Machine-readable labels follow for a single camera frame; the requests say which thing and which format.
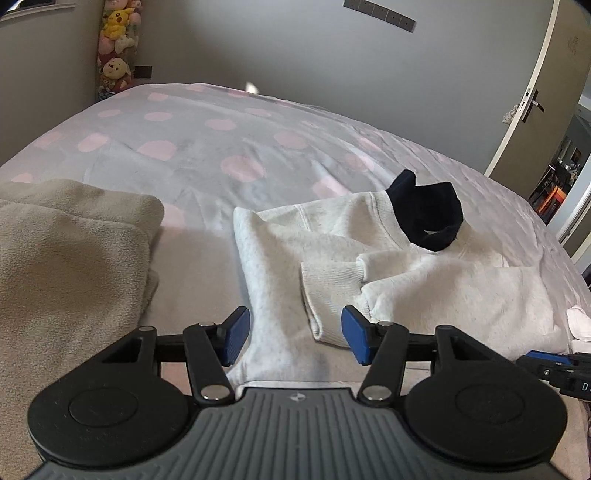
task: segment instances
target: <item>gray plastic base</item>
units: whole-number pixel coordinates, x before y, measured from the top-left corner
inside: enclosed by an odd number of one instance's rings
[[[349,389],[247,388],[203,410],[165,453],[115,471],[45,463],[31,480],[558,480],[551,465],[468,471],[416,445],[397,415],[358,404]]]

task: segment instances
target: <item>door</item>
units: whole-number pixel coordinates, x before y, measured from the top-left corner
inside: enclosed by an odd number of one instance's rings
[[[485,171],[525,199],[556,153],[583,92],[591,64],[587,19],[573,0],[554,0],[534,74]]]

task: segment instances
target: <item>beige blanket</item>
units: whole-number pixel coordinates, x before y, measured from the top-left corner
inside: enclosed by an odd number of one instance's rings
[[[134,329],[157,277],[152,196],[71,180],[0,185],[0,478],[39,465],[33,397]]]

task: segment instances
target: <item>white sweatshirt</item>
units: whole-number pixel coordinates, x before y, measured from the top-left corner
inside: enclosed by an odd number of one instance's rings
[[[567,348],[537,267],[509,266],[465,221],[441,252],[413,245],[385,192],[237,208],[234,229],[253,318],[234,382],[358,381],[341,351],[329,359],[310,341],[347,347],[340,312],[348,304],[413,333],[455,325],[509,359]]]

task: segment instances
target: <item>bed sheet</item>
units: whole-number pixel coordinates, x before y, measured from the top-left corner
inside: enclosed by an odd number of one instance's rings
[[[405,168],[418,184],[452,182],[466,220],[511,264],[540,266],[567,349],[566,310],[579,304],[591,314],[591,294],[526,201],[444,155],[313,106],[204,84],[138,86],[34,141],[0,167],[0,180],[68,178],[160,198],[165,217],[152,260],[160,285],[142,323],[170,334],[198,321],[219,322],[248,305],[234,207],[265,210],[382,190]],[[363,378],[366,370],[350,352],[318,349],[326,364],[317,378],[282,378],[277,371],[234,379]],[[578,403],[573,408],[574,416],[580,410],[580,421],[569,426],[576,440],[561,446],[569,459],[558,463],[571,468],[572,478],[586,479],[586,418]]]

